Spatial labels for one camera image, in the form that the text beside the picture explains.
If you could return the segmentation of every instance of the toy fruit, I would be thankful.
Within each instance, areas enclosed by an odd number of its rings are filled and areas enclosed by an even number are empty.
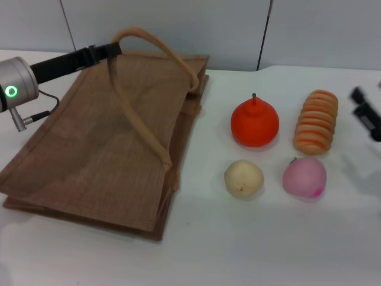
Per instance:
[[[316,90],[304,102],[296,124],[293,146],[306,155],[324,154],[331,148],[339,101],[328,91]]]
[[[279,118],[275,109],[256,97],[240,104],[232,114],[233,137],[249,147],[261,147],[271,142],[279,130]]]
[[[237,198],[247,198],[258,192],[264,182],[263,172],[246,160],[232,163],[224,174],[227,190]]]
[[[295,159],[283,174],[286,192],[304,198],[319,197],[326,186],[327,173],[314,157]]]

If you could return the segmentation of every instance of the toy bread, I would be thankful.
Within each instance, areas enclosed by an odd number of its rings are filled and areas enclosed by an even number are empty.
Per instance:
[[[339,101],[328,91],[316,90],[304,102],[296,124],[293,146],[306,155],[324,154],[331,148]]]

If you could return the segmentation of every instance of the green light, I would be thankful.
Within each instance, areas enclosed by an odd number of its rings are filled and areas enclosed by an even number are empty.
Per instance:
[[[8,97],[15,97],[17,95],[17,88],[15,86],[10,85],[5,89],[5,94]]]

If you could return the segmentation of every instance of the cable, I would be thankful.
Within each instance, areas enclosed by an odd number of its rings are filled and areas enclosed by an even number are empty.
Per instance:
[[[55,107],[50,111],[50,114],[52,114],[53,112],[55,112],[56,109],[58,108],[59,104],[60,104],[60,99],[59,99],[58,97],[55,97],[54,95],[47,94],[46,92],[41,91],[40,89],[39,89],[38,91],[39,91],[41,94],[46,95],[47,97],[51,97],[51,98],[54,98],[55,100],[57,100],[57,103],[56,103]]]

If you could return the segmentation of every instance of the silver cylinder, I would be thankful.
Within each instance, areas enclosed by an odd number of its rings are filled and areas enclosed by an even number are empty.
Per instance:
[[[4,94],[0,112],[35,100],[39,95],[35,75],[20,57],[0,62],[0,85]]]

